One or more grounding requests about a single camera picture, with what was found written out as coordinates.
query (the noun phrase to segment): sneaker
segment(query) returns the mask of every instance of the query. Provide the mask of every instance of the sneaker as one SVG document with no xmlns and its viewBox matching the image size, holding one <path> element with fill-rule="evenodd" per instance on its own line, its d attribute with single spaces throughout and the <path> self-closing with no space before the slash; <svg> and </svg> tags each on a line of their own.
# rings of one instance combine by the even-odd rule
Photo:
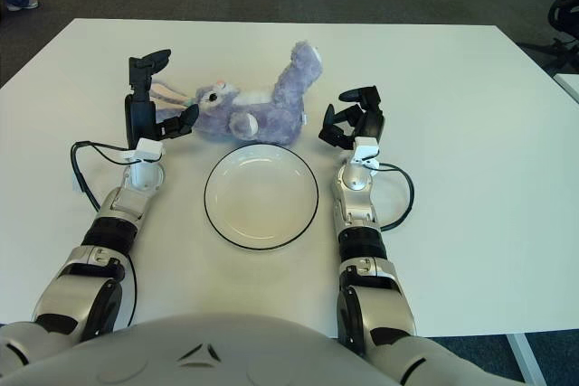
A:
<svg viewBox="0 0 579 386">
<path fill-rule="evenodd" d="M 21 9 L 34 9 L 37 8 L 39 5 L 38 0 L 28 0 L 27 6 L 16 6 L 12 4 L 6 4 L 6 8 L 8 11 L 20 11 Z"/>
</svg>

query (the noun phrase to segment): black cable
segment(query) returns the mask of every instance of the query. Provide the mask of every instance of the black cable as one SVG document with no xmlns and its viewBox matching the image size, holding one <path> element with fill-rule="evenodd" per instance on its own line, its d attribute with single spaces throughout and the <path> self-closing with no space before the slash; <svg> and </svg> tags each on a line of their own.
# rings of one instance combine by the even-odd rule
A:
<svg viewBox="0 0 579 386">
<path fill-rule="evenodd" d="M 133 264 L 133 260 L 130 258 L 130 255 L 127 254 L 128 263 L 130 264 L 130 269 L 133 272 L 133 286 L 135 288 L 135 296 L 133 302 L 133 310 L 130 313 L 130 318 L 128 319 L 127 327 L 132 325 L 133 317 L 135 316 L 135 310 L 137 309 L 137 272 L 135 271 L 135 265 Z"/>
<path fill-rule="evenodd" d="M 374 169 L 373 167 L 370 166 L 366 167 L 368 169 L 372 169 L 373 171 L 377 172 L 399 172 L 400 174 L 403 175 L 403 177 L 406 179 L 406 182 L 408 183 L 408 192 L 409 192 L 408 207 L 406 207 L 406 210 L 404 211 L 402 216 L 400 216 L 396 221 L 393 221 L 392 223 L 388 223 L 387 225 L 380 227 L 380 231 L 389 231 L 399 226 L 406 219 L 406 217 L 408 217 L 408 214 L 410 214 L 410 211 L 412 210 L 414 204 L 414 183 L 410 175 L 408 175 L 400 167 L 390 165 L 389 163 L 381 163 L 380 166 L 388 167 L 389 169 Z"/>
<path fill-rule="evenodd" d="M 368 157 L 364 157 L 362 159 L 363 162 L 365 162 L 366 160 L 372 160 L 373 158 L 377 158 L 380 155 L 380 150 L 378 150 L 378 152 L 375 155 L 369 155 Z"/>
<path fill-rule="evenodd" d="M 114 165 L 131 166 L 131 165 L 134 165 L 135 163 L 140 162 L 140 160 L 137 160 L 137 161 L 135 161 L 135 162 L 117 162 L 117 161 L 113 160 L 112 158 L 110 158 L 110 157 L 109 157 L 108 155 L 106 155 L 105 153 L 103 153 L 102 151 L 100 151 L 100 150 L 97 148 L 97 146 L 95 146 L 95 145 L 91 145 L 91 146 L 92 146 L 92 148 L 93 148 L 97 153 L 99 153 L 100 155 L 102 155 L 103 157 L 105 157 L 105 159 L 109 160 L 109 161 L 110 161 L 112 164 L 114 164 Z"/>
<path fill-rule="evenodd" d="M 100 210 L 99 202 L 97 201 L 97 198 L 94 197 L 94 194 L 92 194 L 92 191 L 90 190 L 89 185 L 87 184 L 86 180 L 84 179 L 84 176 L 82 175 L 82 172 L 79 168 L 79 163 L 76 159 L 77 151 L 85 146 L 91 146 L 95 151 L 97 151 L 105 159 L 107 159 L 109 162 L 111 162 L 115 165 L 123 165 L 123 166 L 124 165 L 134 165 L 135 163 L 139 163 L 140 160 L 137 160 L 135 162 L 126 162 L 126 163 L 125 162 L 117 162 L 117 161 L 109 158 L 107 155 L 105 155 L 102 151 L 99 150 L 99 147 L 102 147 L 102 148 L 107 148 L 107 149 L 114 149 L 116 151 L 128 151 L 127 148 L 122 148 L 120 146 L 101 144 L 99 142 L 90 142 L 89 140 L 82 140 L 80 142 L 74 143 L 71 146 L 72 171 L 74 172 L 76 179 L 79 182 L 79 186 L 81 187 L 81 190 L 84 193 L 86 193 L 87 197 L 89 198 L 89 201 L 92 204 L 92 207 L 95 209 L 96 212 L 99 212 L 99 210 Z M 149 163 L 154 163 L 154 162 L 158 162 L 160 159 L 161 159 L 161 157 L 159 157 L 157 160 L 145 160 L 145 161 L 149 162 Z M 135 288 L 135 296 L 133 298 L 133 309 L 130 313 L 130 318 L 129 318 L 128 323 L 127 323 L 127 327 L 129 327 L 133 323 L 133 318 L 135 317 L 135 310 L 137 309 L 137 272 L 135 271 L 135 265 L 133 264 L 133 260 L 128 253 L 127 253 L 127 259 L 128 259 L 128 264 L 130 265 L 130 268 L 131 268 L 131 272 L 133 273 L 133 286 Z"/>
</svg>

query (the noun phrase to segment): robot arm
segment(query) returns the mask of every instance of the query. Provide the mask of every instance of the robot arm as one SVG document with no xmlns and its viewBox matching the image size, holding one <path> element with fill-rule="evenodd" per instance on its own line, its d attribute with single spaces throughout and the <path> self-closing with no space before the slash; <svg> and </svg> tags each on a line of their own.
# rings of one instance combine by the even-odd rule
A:
<svg viewBox="0 0 579 386">
<path fill-rule="evenodd" d="M 41 295 L 32 322 L 0 329 L 0 374 L 112 331 L 128 269 L 128 253 L 150 204 L 163 183 L 156 161 L 163 144 L 140 139 L 127 151 L 120 187 L 108 195 L 82 244 L 74 248 Z"/>
<path fill-rule="evenodd" d="M 413 314 L 394 264 L 386 256 L 370 199 L 384 126 L 380 97 L 372 87 L 351 90 L 339 99 L 357 104 L 337 114 L 330 105 L 319 134 L 330 145 L 352 150 L 332 181 L 341 259 L 338 341 L 401 384 L 519 384 L 488 374 L 434 341 L 414 336 Z M 354 129 L 351 135 L 335 125 L 344 121 Z"/>
<path fill-rule="evenodd" d="M 149 100 L 151 76 L 168 64 L 171 51 L 129 59 L 129 83 L 134 93 L 125 100 L 128 148 L 121 153 L 128 165 L 120 187 L 99 207 L 71 160 L 83 192 L 98 209 L 82 244 L 73 249 L 55 278 L 44 290 L 32 322 L 0 329 L 0 377 L 31 362 L 55 355 L 75 344 L 107 334 L 119 314 L 128 253 L 137 237 L 151 199 L 164 181 L 158 163 L 165 153 L 161 139 L 191 132 L 198 116 L 193 105 L 179 117 L 155 121 L 155 103 Z"/>
</svg>

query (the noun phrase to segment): bunny face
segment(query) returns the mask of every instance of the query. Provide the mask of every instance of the bunny face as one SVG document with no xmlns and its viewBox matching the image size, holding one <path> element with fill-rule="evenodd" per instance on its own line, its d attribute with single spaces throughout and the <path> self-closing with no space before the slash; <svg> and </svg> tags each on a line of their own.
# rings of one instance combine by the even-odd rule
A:
<svg viewBox="0 0 579 386">
<path fill-rule="evenodd" d="M 211 115 L 224 103 L 231 102 L 238 94 L 238 89 L 224 81 L 218 81 L 213 86 L 200 88 L 196 93 L 199 111 Z"/>
</svg>

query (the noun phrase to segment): black chair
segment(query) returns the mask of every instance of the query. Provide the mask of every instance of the black chair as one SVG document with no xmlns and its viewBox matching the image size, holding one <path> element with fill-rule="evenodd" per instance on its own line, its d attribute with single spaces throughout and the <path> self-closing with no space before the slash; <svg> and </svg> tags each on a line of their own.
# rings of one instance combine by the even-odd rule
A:
<svg viewBox="0 0 579 386">
<path fill-rule="evenodd" d="M 567 64 L 579 72 L 579 0 L 555 0 L 548 15 L 549 23 L 559 32 L 570 34 L 574 39 L 562 42 L 554 38 L 551 45 L 536 45 L 520 42 L 519 47 L 555 56 L 553 61 L 541 68 L 550 76 L 555 76 Z"/>
</svg>

